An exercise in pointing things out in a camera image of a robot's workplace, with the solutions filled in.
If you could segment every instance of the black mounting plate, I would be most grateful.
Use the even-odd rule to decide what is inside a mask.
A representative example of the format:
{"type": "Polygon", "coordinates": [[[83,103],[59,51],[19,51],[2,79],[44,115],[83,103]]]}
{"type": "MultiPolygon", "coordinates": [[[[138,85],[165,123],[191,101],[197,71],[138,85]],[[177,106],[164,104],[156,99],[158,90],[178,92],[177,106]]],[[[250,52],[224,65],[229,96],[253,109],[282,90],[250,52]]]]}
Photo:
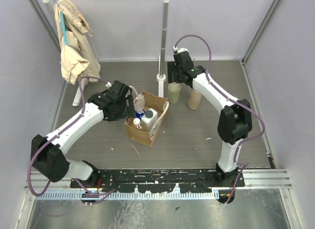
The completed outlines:
{"type": "MultiPolygon", "coordinates": [[[[138,192],[151,193],[172,192],[178,184],[181,193],[212,192],[212,187],[232,187],[234,179],[219,183],[215,178],[214,169],[106,169],[98,171],[103,192],[116,189],[120,193],[133,193],[136,186],[138,192]]],[[[239,177],[237,187],[245,186],[243,175],[239,177]]],[[[71,188],[80,188],[72,181],[71,188]]]]}

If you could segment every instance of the hanging towel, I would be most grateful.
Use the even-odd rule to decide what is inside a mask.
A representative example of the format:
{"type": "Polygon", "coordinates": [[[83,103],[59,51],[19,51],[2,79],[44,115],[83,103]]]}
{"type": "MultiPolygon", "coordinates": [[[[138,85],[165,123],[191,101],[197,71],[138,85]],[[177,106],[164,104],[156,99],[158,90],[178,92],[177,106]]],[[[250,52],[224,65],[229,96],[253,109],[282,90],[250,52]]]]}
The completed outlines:
{"type": "Polygon", "coordinates": [[[93,35],[90,25],[70,0],[59,0],[58,4],[59,6],[55,5],[55,21],[62,49],[61,71],[63,78],[73,85],[85,75],[99,78],[100,65],[85,37],[86,33],[90,36],[93,35]],[[66,31],[68,46],[65,46],[63,40],[61,11],[64,16],[64,23],[68,28],[66,31]]]}

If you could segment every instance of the small white bottle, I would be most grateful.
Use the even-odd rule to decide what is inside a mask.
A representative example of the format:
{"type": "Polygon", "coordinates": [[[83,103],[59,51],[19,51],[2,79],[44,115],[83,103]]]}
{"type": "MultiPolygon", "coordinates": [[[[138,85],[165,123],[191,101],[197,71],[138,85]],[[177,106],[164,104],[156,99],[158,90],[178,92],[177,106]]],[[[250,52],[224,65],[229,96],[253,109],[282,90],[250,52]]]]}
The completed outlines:
{"type": "Polygon", "coordinates": [[[146,127],[141,124],[139,118],[133,119],[131,127],[135,128],[139,131],[146,131],[146,127]]]}
{"type": "Polygon", "coordinates": [[[158,112],[156,112],[153,108],[150,108],[146,113],[142,116],[141,122],[143,126],[150,131],[153,127],[154,122],[158,119],[158,112]]]}

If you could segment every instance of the metal base plate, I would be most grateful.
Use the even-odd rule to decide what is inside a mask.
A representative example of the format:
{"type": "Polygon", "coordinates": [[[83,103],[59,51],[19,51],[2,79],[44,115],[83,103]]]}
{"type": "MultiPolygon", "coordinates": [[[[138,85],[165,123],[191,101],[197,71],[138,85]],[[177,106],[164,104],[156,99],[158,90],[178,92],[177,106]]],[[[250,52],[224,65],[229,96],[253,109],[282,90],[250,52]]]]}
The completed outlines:
{"type": "Polygon", "coordinates": [[[79,199],[36,200],[27,228],[290,228],[279,190],[240,189],[236,195],[235,200],[228,206],[209,199],[109,200],[110,198],[107,198],[103,203],[86,207],[79,199]]]}
{"type": "MultiPolygon", "coordinates": [[[[231,178],[222,184],[217,182],[215,171],[212,169],[108,169],[100,170],[99,188],[103,192],[117,189],[120,193],[133,193],[135,191],[153,194],[172,192],[175,187],[180,193],[208,193],[213,187],[231,187],[234,179],[231,178]]],[[[237,187],[245,186],[244,178],[241,175],[237,187]]],[[[80,188],[72,181],[71,188],[80,188]]]]}

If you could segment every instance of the white debris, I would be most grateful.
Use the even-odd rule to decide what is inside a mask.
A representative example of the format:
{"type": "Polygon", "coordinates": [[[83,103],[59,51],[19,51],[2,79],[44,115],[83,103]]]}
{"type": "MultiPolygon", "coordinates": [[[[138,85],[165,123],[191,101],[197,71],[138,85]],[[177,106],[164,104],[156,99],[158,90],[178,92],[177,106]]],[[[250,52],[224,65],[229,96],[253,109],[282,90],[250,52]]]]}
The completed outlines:
{"type": "Polygon", "coordinates": [[[139,152],[136,150],[136,148],[135,148],[132,144],[130,144],[130,145],[135,149],[135,151],[137,152],[138,156],[140,156],[140,154],[139,154],[139,152]]]}

